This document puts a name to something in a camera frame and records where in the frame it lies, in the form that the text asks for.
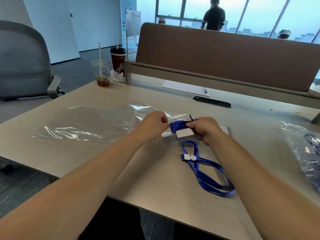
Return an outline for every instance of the chair backrest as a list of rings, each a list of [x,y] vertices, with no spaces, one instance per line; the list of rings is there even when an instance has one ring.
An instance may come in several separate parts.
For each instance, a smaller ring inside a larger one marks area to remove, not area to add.
[[[307,92],[319,54],[318,44],[144,23],[136,62]]]
[[[48,95],[52,79],[42,35],[24,24],[0,20],[0,98]]]

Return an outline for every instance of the black shirt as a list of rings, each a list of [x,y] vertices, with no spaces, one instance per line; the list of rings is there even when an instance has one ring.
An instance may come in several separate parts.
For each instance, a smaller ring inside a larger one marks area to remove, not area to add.
[[[226,13],[221,7],[218,6],[214,6],[208,10],[203,17],[203,22],[208,22],[208,30],[220,31],[219,27],[223,26],[225,21]]]

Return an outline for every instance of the white wall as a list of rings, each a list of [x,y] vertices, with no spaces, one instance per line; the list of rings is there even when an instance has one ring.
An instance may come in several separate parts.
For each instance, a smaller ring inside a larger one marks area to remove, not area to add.
[[[32,27],[23,0],[0,0],[0,20],[16,22]]]
[[[119,0],[68,0],[79,51],[121,44]]]
[[[50,62],[80,57],[67,0],[24,0],[33,27],[43,36]]]

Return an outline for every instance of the hand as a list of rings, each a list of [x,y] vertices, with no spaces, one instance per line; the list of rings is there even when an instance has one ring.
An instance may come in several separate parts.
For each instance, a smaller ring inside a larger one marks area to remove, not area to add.
[[[200,134],[200,139],[204,145],[210,146],[210,143],[220,135],[225,134],[218,122],[211,117],[200,117],[196,121],[187,123],[186,126],[195,129]]]
[[[158,139],[169,128],[168,118],[162,111],[149,113],[134,130],[147,141]]]

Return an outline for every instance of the desk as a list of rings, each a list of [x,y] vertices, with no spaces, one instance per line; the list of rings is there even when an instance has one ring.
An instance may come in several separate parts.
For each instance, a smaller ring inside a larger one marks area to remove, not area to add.
[[[62,177],[108,145],[31,139],[38,129],[63,108],[113,109],[138,99],[159,110],[211,116],[230,126],[233,137],[268,170],[320,206],[320,198],[305,182],[279,123],[284,120],[318,131],[308,120],[318,113],[316,109],[210,89],[211,98],[233,105],[231,109],[223,108],[196,102],[191,94],[161,88],[162,82],[133,75],[132,84],[139,87],[111,83],[102,88],[96,82],[85,85],[0,124],[0,155]],[[200,144],[199,151],[201,157],[215,160],[209,147]],[[181,153],[171,137],[144,145],[120,175],[110,196],[226,239],[260,239],[237,193],[221,198],[204,191],[188,164],[181,161]],[[218,179],[212,171],[210,176]]]

